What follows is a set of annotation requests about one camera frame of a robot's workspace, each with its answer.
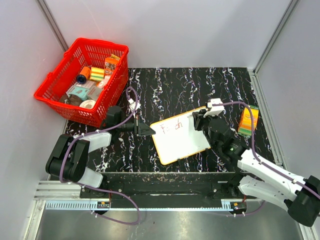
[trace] yellow border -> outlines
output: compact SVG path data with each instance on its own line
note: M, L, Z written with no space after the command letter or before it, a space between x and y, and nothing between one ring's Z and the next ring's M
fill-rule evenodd
M205 108L206 108L205 106L201 106L201 107L195 108L195 109L193 109L193 110L191 110L191 111L186 111L186 112L184 112L184 113L181 113L181 114L178 114L178 115L175 115L175 116L166 118L166 119L164 119L164 120L154 122L154 123L152 123L152 124L150 125L150 127L152 128L152 126L155 125L155 124L158 124L158 123L161 123L161 122L165 122L165 121L168 121L168 120L170 120L170 119L174 119L174 118L176 118L176 117L179 117L179 116L181 116L181 115L185 115L185 114L188 114L188 113L193 113L193 112L199 111L199 110L201 110L201 109L205 109ZM173 161L168 162L168 163L166 163L166 164L163 164L163 162L162 162L162 160L161 160L161 156L159 155L159 151L158 151L158 148L157 148L157 144L156 144L154 135L152 135L152 139L153 139L153 142L154 142L154 145L155 145L156 152L158 153L159 160L160 160L160 162L161 162L162 165L172 164L173 162L175 162L175 161L178 160L178 159L176 159L176 160L173 160ZM192 154L189 154L189 155L187 155L187 156L183 156L183 157L181 157L181 158L184 159L184 158L190 157L190 156L192 156L192 155L201 153L201 152L203 152L204 150L206 150L206 149L203 149L203 150L201 150L201 151L194 152L194 153L192 153Z

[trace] gray floor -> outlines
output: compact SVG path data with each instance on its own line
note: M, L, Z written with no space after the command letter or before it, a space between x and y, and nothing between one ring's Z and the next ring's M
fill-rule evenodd
M250 203L256 208L257 203ZM136 212L110 211L106 214L134 221ZM127 226L89 212L45 210L38 240L301 240L298 224L272 204L255 215L226 217L210 212L142 212L142 223Z

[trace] orange container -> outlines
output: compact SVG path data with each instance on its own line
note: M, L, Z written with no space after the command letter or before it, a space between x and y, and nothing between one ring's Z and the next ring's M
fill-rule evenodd
M78 123L99 127L107 110L114 106L128 81L128 52L125 45L109 41L78 38L63 55L62 61L34 93L34 97L49 105L62 117ZM120 57L110 80L92 109L58 102L61 96L76 82L83 67L103 69L105 59L111 54Z

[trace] black tabletop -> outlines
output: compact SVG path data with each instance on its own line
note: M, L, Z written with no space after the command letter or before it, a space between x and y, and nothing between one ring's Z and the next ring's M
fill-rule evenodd
M137 90L146 124L205 106L211 98L222 102L243 101L258 107L254 89L246 68L130 68L127 87ZM123 92L117 103L129 114L129 103ZM234 130L237 138L249 145L250 138L239 136L242 106L226 106L221 118ZM69 121L66 133L78 135L92 132L95 127ZM255 131L255 149L262 157L274 162L263 119L259 114ZM160 163L151 136L137 137L131 132L120 134L119 141L92 153L87 166L98 172L224 172L223 162L210 150L168 165Z

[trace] floor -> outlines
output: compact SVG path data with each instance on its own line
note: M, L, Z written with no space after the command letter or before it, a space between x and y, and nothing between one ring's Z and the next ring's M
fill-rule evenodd
M140 115L148 125L204 106L210 98L226 102L243 101L258 106L246 68L131 68L127 86L137 90L142 105ZM128 114L128 101L123 93L118 105ZM222 119L237 130L243 108L227 106ZM69 121L65 133L78 135L95 127ZM249 140L239 136L247 145ZM258 154L274 161L262 117L255 132ZM223 162L210 150L177 162L161 165L151 136L137 137L122 133L119 141L89 155L87 166L98 172L224 172Z
M250 204L251 210L258 207ZM106 216L135 221L135 211L110 211ZM246 217L226 217L225 212L144 211L142 223L128 226L89 211L45 210L37 240L302 240L298 224L281 208L266 204Z

